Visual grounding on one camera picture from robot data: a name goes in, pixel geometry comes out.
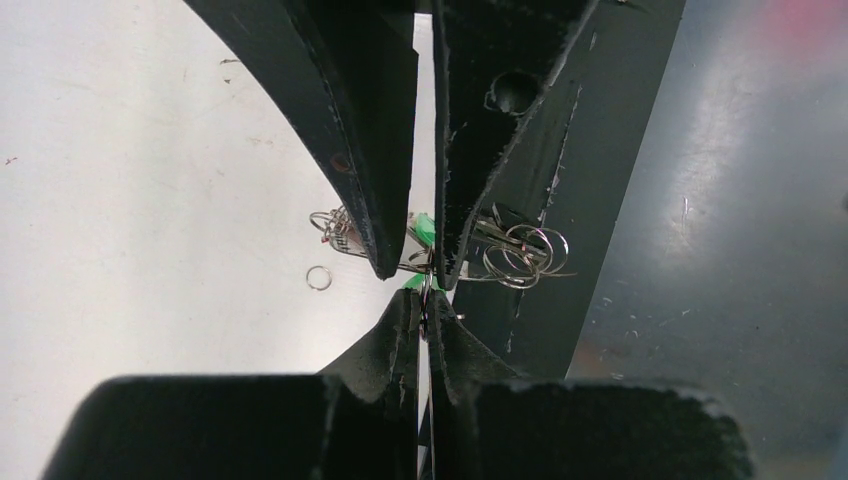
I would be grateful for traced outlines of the green tagged key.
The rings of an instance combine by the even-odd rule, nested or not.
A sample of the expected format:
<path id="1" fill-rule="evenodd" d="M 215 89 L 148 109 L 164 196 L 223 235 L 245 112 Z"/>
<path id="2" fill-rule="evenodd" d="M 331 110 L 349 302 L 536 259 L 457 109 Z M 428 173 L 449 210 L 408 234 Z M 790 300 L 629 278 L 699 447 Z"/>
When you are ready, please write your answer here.
<path id="1" fill-rule="evenodd" d="M 404 284 L 404 289 L 422 291 L 425 286 L 442 291 L 436 279 L 435 271 L 429 267 L 430 257 L 435 245 L 435 222 L 426 213 L 410 212 L 407 217 L 407 239 L 413 251 L 402 258 L 399 266 L 412 272 Z"/>

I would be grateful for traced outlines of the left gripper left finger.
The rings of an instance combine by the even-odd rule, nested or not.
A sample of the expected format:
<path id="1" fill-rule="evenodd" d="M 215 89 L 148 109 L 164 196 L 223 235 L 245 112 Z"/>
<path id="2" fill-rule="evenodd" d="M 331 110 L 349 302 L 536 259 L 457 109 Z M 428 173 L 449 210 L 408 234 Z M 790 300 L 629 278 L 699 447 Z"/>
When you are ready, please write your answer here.
<path id="1" fill-rule="evenodd" d="M 316 374 L 107 380 L 81 402 L 47 479 L 412 479 L 419 294 Z"/>

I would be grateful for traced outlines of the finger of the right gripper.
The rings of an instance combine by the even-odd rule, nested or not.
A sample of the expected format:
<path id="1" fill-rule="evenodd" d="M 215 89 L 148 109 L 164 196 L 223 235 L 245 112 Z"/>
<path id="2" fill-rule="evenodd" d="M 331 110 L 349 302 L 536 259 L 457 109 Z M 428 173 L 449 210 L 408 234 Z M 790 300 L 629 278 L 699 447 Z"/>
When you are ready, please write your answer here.
<path id="1" fill-rule="evenodd" d="M 412 1 L 194 1 L 289 121 L 350 215 L 375 275 L 395 275 L 411 188 Z"/>
<path id="2" fill-rule="evenodd" d="M 435 1 L 435 227 L 441 287 L 459 279 L 485 194 L 563 72 L 595 1 Z"/>

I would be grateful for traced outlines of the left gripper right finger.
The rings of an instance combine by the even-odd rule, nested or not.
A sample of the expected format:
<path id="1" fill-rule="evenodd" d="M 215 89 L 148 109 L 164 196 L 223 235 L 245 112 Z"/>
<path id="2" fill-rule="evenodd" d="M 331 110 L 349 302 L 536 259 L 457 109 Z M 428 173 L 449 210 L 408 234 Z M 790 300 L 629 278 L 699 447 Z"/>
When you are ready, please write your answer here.
<path id="1" fill-rule="evenodd" d="M 751 479 L 735 419 L 692 385 L 533 379 L 426 301 L 437 479 Z"/>

